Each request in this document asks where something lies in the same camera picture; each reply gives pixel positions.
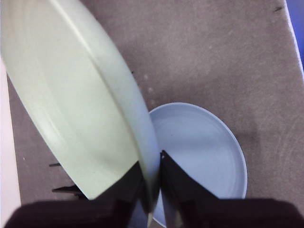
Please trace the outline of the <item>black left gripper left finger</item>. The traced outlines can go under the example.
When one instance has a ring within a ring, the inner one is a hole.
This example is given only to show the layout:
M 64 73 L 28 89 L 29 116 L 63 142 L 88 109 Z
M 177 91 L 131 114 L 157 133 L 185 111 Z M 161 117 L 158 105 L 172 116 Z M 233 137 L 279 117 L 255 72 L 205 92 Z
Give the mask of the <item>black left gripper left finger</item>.
M 44 201 L 24 205 L 7 228 L 143 228 L 144 179 L 135 164 L 119 181 L 93 200 Z

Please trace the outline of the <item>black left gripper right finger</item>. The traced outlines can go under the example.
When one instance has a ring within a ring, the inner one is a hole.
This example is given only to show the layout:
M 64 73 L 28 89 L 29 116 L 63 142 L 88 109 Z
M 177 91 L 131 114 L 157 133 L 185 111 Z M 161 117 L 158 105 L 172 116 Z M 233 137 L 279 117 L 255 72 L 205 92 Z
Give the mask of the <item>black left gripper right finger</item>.
M 286 201 L 219 199 L 161 152 L 161 193 L 168 228 L 302 228 L 304 218 Z

